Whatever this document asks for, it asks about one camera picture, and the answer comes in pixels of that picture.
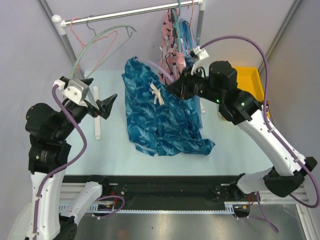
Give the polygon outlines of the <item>blue leaf print shorts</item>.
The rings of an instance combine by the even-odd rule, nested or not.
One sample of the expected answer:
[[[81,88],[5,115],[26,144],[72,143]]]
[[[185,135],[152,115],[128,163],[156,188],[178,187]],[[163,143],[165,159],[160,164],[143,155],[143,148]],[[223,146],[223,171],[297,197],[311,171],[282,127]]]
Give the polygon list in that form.
[[[215,143],[203,138],[192,99],[170,94],[146,64],[132,57],[121,75],[128,139],[149,156],[211,153]]]

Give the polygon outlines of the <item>purple plastic hanger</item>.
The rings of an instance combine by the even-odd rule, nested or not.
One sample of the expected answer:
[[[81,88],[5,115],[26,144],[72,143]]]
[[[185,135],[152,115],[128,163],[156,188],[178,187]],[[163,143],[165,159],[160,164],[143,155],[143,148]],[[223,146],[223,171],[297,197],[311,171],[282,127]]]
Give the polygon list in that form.
[[[150,61],[150,60],[147,60],[147,59],[144,59],[144,58],[140,58],[140,57],[137,57],[136,58],[138,61],[140,62],[143,62],[143,63],[147,63],[155,68],[157,68],[164,76],[166,76],[166,78],[171,82],[173,83],[175,81],[175,79],[168,73],[166,72],[162,67],[160,67],[159,65],[157,65],[156,63]]]

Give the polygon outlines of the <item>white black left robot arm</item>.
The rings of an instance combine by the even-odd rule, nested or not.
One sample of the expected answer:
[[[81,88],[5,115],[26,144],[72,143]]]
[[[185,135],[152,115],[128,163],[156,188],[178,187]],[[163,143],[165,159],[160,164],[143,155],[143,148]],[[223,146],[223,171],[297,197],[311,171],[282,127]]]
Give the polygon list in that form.
[[[25,234],[27,240],[73,240],[90,206],[110,196],[108,178],[91,175],[71,204],[64,210],[59,209],[65,172],[73,163],[68,159],[71,151],[68,136],[72,131],[79,133],[84,153],[88,142],[80,128],[81,121],[86,116],[107,119],[117,98],[117,94],[113,94],[103,100],[94,99],[90,91],[92,82],[92,78],[61,77],[51,90],[53,96],[57,91],[65,96],[65,101],[56,100],[60,111],[46,103],[37,103],[26,113],[25,130],[31,145],[28,169],[32,182],[32,217]]]

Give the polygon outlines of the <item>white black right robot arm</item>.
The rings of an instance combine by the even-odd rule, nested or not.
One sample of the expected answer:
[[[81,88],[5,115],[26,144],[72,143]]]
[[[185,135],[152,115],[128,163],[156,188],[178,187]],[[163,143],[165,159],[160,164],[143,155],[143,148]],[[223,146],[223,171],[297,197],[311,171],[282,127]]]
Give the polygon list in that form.
[[[317,165],[314,157],[298,153],[298,164],[277,137],[279,131],[269,119],[264,119],[262,104],[248,91],[238,88],[237,70],[228,61],[210,64],[208,76],[200,70],[185,68],[178,80],[166,86],[166,90],[181,100],[194,96],[218,104],[223,118],[248,134],[266,154],[273,166],[264,171],[240,174],[230,184],[230,194],[242,201],[252,192],[270,191],[278,197],[292,194],[305,180],[307,171]]]

